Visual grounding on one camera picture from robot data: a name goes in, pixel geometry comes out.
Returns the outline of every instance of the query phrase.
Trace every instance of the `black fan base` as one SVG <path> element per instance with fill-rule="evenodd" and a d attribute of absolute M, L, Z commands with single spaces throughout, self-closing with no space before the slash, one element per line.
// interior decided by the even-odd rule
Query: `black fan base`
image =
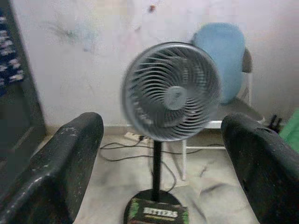
<path fill-rule="evenodd" d="M 136 197 L 136 198 L 151 201 L 151 196 L 152 196 L 152 189 L 149 189 L 149 190 L 140 191 L 138 194 L 136 194 L 132 198 Z M 179 200 L 175 196 L 173 196 L 170 193 L 167 193 L 166 191 L 160 190 L 160 195 L 159 196 L 160 196 L 160 201 L 159 202 L 172 204 L 172 205 L 181 205 L 181 203 L 179 202 Z M 127 224 L 128 213 L 129 213 L 129 208 L 130 208 L 130 202 L 131 202 L 131 200 L 128 202 L 128 204 L 126 206 L 126 209 L 125 209 L 125 214 L 124 214 L 124 217 L 123 217 L 123 224 Z"/>

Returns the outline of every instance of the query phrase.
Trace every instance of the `marble floor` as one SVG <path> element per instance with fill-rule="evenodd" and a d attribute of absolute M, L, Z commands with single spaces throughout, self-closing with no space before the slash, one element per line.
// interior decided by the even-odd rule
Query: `marble floor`
<path fill-rule="evenodd" d="M 220 135 L 207 133 L 201 143 L 221 143 Z M 197 138 L 188 144 L 198 143 Z M 104 136 L 101 146 L 110 142 L 133 144 L 121 135 Z M 164 145 L 164 150 L 181 152 L 181 142 Z M 109 158 L 149 154 L 146 148 L 124 148 L 103 151 Z M 237 180 L 226 150 L 201 150 L 187 157 L 187 180 L 181 180 L 181 155 L 163 154 L 163 161 L 178 182 L 171 193 L 187 206 L 190 224 L 258 224 Z M 97 156 L 75 224 L 122 224 L 127 202 L 138 191 L 151 187 L 148 158 L 108 162 Z M 164 190 L 173 184 L 173 177 L 162 168 Z"/>

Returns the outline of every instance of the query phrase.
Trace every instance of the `green cloth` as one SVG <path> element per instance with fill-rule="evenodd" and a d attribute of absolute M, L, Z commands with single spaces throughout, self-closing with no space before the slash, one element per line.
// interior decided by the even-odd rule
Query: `green cloth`
<path fill-rule="evenodd" d="M 295 111 L 279 135 L 299 153 L 299 109 Z"/>

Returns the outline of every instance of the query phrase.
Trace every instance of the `box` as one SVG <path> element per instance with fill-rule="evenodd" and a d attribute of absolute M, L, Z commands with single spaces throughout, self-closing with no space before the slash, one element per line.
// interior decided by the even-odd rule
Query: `box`
<path fill-rule="evenodd" d="M 181 205 L 133 198 L 127 224 L 189 224 L 189 214 Z"/>

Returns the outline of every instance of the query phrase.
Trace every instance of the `fan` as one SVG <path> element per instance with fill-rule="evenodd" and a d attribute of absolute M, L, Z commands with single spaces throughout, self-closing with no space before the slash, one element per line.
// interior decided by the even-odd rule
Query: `fan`
<path fill-rule="evenodd" d="M 162 142 L 183 140 L 200 132 L 216 111 L 219 96 L 214 62 L 190 44 L 159 44 L 133 61 L 122 86 L 123 109 L 134 128 L 154 140 L 153 189 L 134 197 L 180 204 L 173 195 L 160 190 Z"/>

